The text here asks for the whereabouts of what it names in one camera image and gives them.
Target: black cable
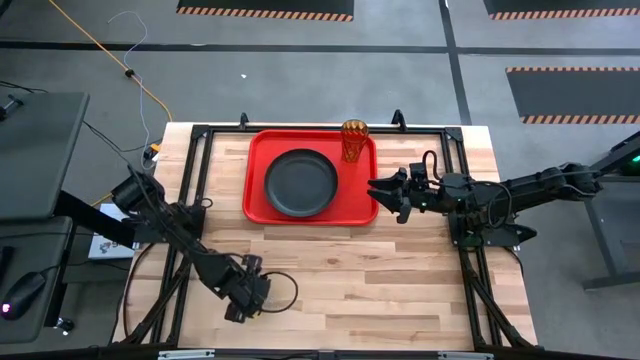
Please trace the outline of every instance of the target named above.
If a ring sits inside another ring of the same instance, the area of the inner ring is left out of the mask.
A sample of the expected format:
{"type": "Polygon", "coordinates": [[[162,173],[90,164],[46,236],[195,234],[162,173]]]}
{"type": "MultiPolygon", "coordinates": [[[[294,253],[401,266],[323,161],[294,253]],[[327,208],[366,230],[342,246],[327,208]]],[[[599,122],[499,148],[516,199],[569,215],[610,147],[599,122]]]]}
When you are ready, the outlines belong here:
{"type": "Polygon", "coordinates": [[[123,267],[120,267],[118,265],[109,264],[109,263],[105,263],[105,262],[97,262],[97,261],[92,261],[92,260],[86,260],[86,261],[83,261],[83,262],[77,263],[77,264],[67,264],[67,266],[82,266],[82,265],[86,265],[86,264],[96,265],[96,266],[108,266],[108,267],[112,267],[114,269],[118,269],[118,270],[122,270],[122,271],[129,271],[128,268],[123,268],[123,267]]]}
{"type": "Polygon", "coordinates": [[[1,87],[5,87],[5,88],[9,88],[9,89],[21,89],[21,90],[24,90],[24,91],[29,92],[31,94],[33,94],[35,92],[48,93],[48,91],[44,90],[44,89],[30,88],[30,87],[26,87],[26,86],[21,86],[21,85],[10,83],[10,82],[4,81],[4,80],[0,80],[0,86],[1,87]]]}
{"type": "Polygon", "coordinates": [[[429,154],[433,155],[433,177],[436,180],[441,180],[442,178],[438,175],[438,154],[433,150],[427,150],[422,154],[422,164],[424,165],[424,172],[427,174],[427,180],[429,179],[429,170],[427,169],[427,156],[429,154]]]}
{"type": "Polygon", "coordinates": [[[315,356],[315,354],[311,352],[304,352],[304,353],[287,355],[281,358],[254,358],[254,359],[258,359],[258,360],[291,360],[296,358],[308,359],[307,356],[315,356]]]}
{"type": "MultiPolygon", "coordinates": [[[[138,147],[134,147],[134,148],[131,148],[131,149],[122,149],[120,146],[118,146],[118,144],[116,144],[116,143],[115,143],[115,142],[113,142],[111,139],[109,139],[109,137],[107,137],[107,136],[106,136],[104,133],[102,133],[100,130],[96,129],[93,125],[89,124],[88,122],[86,122],[86,121],[84,121],[84,120],[82,120],[82,123],[83,123],[84,125],[86,125],[86,126],[89,128],[89,130],[91,130],[91,132],[92,132],[94,135],[96,135],[97,137],[101,138],[104,142],[108,143],[108,144],[109,144],[109,146],[111,146],[111,148],[112,148],[112,149],[114,149],[114,148],[115,148],[114,150],[116,150],[116,151],[118,151],[118,152],[120,152],[120,153],[132,152],[132,151],[136,151],[136,150],[143,149],[143,148],[145,147],[145,145],[140,145],[140,146],[138,146],[138,147]]],[[[153,144],[153,143],[157,143],[157,142],[160,142],[160,141],[162,141],[162,138],[159,138],[159,139],[153,140],[153,141],[151,141],[150,143],[151,143],[151,144],[153,144]]]]}
{"type": "MultiPolygon", "coordinates": [[[[65,265],[65,267],[82,266],[82,265],[89,264],[89,263],[91,263],[93,265],[99,265],[99,266],[109,266],[109,267],[112,267],[112,268],[115,268],[115,269],[118,269],[118,270],[122,270],[122,271],[129,271],[129,269],[121,268],[120,266],[117,266],[117,265],[113,265],[113,264],[109,264],[109,263],[93,262],[91,260],[83,261],[83,262],[77,263],[77,264],[67,264],[67,265],[65,265]]],[[[62,264],[52,265],[52,266],[46,267],[43,270],[40,270],[38,272],[40,274],[42,274],[42,273],[45,273],[45,272],[47,272],[47,271],[49,271],[51,269],[56,269],[56,268],[59,268],[61,266],[62,266],[62,264]]]]}
{"type": "Polygon", "coordinates": [[[293,304],[296,303],[296,301],[298,300],[298,282],[296,281],[296,279],[293,278],[293,276],[287,274],[287,273],[283,273],[282,271],[270,271],[270,272],[266,272],[264,274],[262,274],[263,276],[269,276],[269,275],[281,275],[286,277],[287,279],[291,280],[291,282],[293,283],[293,286],[295,288],[295,293],[293,295],[293,300],[291,300],[291,302],[283,307],[282,309],[277,309],[277,310],[268,310],[268,309],[260,309],[260,311],[262,311],[263,313],[267,313],[267,314],[278,314],[281,312],[285,312],[289,309],[291,309],[291,307],[293,306],[293,304]]]}
{"type": "MultiPolygon", "coordinates": [[[[2,239],[19,239],[22,237],[31,237],[31,236],[40,236],[40,235],[69,235],[71,234],[70,232],[37,232],[37,233],[28,233],[28,234],[16,234],[16,235],[5,235],[5,236],[0,236],[0,240],[2,239]]],[[[88,236],[93,236],[94,234],[88,234],[88,233],[74,233],[75,235],[88,235],[88,236]]]]}
{"type": "Polygon", "coordinates": [[[498,197],[498,195],[500,195],[500,192],[496,193],[491,200],[489,200],[489,203],[487,204],[487,219],[489,221],[489,227],[492,229],[499,229],[502,226],[504,226],[504,224],[507,222],[507,219],[509,218],[509,216],[511,215],[511,209],[513,208],[513,196],[511,196],[511,191],[509,191],[509,189],[504,186],[501,183],[498,182],[494,182],[494,181],[474,181],[471,182],[472,185],[476,185],[476,184],[480,184],[480,185],[487,185],[487,186],[497,186],[499,188],[502,189],[502,192],[504,192],[507,195],[507,212],[505,214],[504,217],[502,217],[497,223],[493,222],[493,218],[491,216],[491,208],[493,207],[493,204],[496,201],[496,198],[498,197]]]}
{"type": "Polygon", "coordinates": [[[209,199],[209,198],[204,198],[204,199],[202,199],[202,201],[203,201],[203,202],[204,202],[204,201],[208,201],[208,202],[209,202],[209,205],[207,205],[207,206],[202,205],[205,209],[208,209],[208,208],[210,208],[210,207],[212,207],[212,206],[213,206],[213,200],[211,200],[211,199],[209,199]]]}
{"type": "Polygon", "coordinates": [[[149,252],[149,250],[151,250],[154,247],[155,244],[149,244],[149,246],[147,246],[146,248],[144,248],[144,250],[142,250],[142,252],[140,253],[140,255],[138,256],[138,258],[133,262],[133,264],[131,265],[131,272],[129,273],[129,276],[127,277],[127,283],[125,284],[124,287],[124,295],[123,295],[123,299],[122,299],[122,329],[124,330],[124,336],[128,337],[129,336],[129,321],[128,321],[128,316],[127,316],[127,303],[129,301],[129,289],[131,288],[131,281],[133,280],[133,276],[136,273],[136,270],[138,269],[138,266],[140,265],[140,260],[142,260],[147,253],[149,252]]]}
{"type": "Polygon", "coordinates": [[[513,256],[514,259],[516,259],[518,265],[520,265],[520,272],[522,273],[522,276],[524,276],[524,266],[522,265],[522,260],[520,260],[518,254],[516,254],[516,252],[508,246],[503,247],[503,249],[505,249],[509,254],[511,254],[511,256],[513,256]]]}

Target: gray floor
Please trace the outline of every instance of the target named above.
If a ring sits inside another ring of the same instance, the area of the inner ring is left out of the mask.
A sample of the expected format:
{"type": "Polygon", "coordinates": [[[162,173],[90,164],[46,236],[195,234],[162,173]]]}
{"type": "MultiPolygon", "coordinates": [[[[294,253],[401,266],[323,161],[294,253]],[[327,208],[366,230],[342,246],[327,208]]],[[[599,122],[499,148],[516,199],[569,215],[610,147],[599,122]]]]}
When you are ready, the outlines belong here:
{"type": "MultiPolygon", "coordinates": [[[[165,44],[445,46],[437,0],[356,0],[353,23],[179,16],[175,1],[60,0],[98,39],[132,43],[142,35],[165,44]]],[[[449,0],[461,47],[636,48],[640,17],[491,21],[482,0],[449,0]]],[[[0,19],[0,41],[86,42],[46,0],[14,2],[0,19]]],[[[86,121],[122,148],[144,138],[138,90],[97,51],[0,50],[0,79],[49,91],[91,94],[86,121]]],[[[396,108],[421,124],[459,124],[447,55],[310,52],[139,52],[136,71],[177,121],[253,120],[384,123],[396,108]]],[[[520,176],[566,161],[589,163],[640,130],[632,125],[523,125],[507,83],[507,66],[638,66],[635,57],[460,56],[474,125],[491,129],[500,174],[520,176]]],[[[165,115],[145,100],[152,138],[165,115]]],[[[127,157],[137,161],[138,153],[127,157]]],[[[82,130],[65,188],[93,201],[126,177],[123,162],[82,130]]],[[[539,236],[522,247],[525,280],[540,344],[553,350],[638,358],[640,285],[585,293],[580,283],[605,274],[581,204],[554,203],[522,213],[539,236]]],[[[0,346],[0,353],[106,344],[122,280],[74,285],[64,313],[78,329],[63,338],[43,331],[34,344],[0,346]]]]}

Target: metal bracket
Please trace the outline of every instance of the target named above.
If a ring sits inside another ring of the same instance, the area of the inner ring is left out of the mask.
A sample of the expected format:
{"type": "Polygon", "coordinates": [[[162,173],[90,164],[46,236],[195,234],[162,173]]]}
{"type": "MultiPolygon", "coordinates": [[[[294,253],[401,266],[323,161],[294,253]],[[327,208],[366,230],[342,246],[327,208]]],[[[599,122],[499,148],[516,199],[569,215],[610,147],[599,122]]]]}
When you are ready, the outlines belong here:
{"type": "Polygon", "coordinates": [[[191,140],[199,139],[207,131],[209,131],[209,125],[193,125],[191,128],[191,140]]]}
{"type": "Polygon", "coordinates": [[[493,354],[441,351],[441,352],[438,352],[438,359],[439,360],[493,360],[493,354]]]}
{"type": "Polygon", "coordinates": [[[462,129],[459,127],[446,127],[444,132],[455,141],[461,142],[463,140],[462,129]]]}
{"type": "Polygon", "coordinates": [[[158,353],[158,360],[213,359],[216,357],[215,353],[215,349],[160,351],[160,353],[158,353]]]}
{"type": "Polygon", "coordinates": [[[247,124],[249,123],[249,117],[247,113],[242,113],[240,115],[240,130],[247,130],[247,124]]]}
{"type": "Polygon", "coordinates": [[[391,124],[400,125],[400,131],[407,132],[407,123],[405,122],[404,115],[402,114],[402,111],[400,111],[400,109],[397,109],[393,113],[393,119],[391,119],[391,124]]]}

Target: black plate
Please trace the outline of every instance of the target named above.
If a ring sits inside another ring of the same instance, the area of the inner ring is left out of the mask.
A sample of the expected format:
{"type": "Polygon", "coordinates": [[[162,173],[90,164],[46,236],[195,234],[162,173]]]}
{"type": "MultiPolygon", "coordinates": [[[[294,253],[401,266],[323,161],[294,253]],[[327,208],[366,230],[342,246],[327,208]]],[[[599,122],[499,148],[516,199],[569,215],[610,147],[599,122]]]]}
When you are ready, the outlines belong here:
{"type": "Polygon", "coordinates": [[[313,216],[326,209],[336,195],[338,173],[317,151],[290,150],[269,165],[264,190],[269,203],[281,213],[313,216]]]}

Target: computer mouse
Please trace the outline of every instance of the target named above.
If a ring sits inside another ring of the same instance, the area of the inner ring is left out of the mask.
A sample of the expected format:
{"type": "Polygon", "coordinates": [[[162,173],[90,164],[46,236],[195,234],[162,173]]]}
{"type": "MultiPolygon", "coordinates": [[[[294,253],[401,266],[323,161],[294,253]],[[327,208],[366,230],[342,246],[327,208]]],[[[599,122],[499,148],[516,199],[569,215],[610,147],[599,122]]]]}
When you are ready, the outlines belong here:
{"type": "Polygon", "coordinates": [[[24,274],[7,291],[2,299],[0,316],[6,320],[18,320],[31,307],[33,300],[44,288],[47,279],[39,272],[28,272],[24,274]]]}

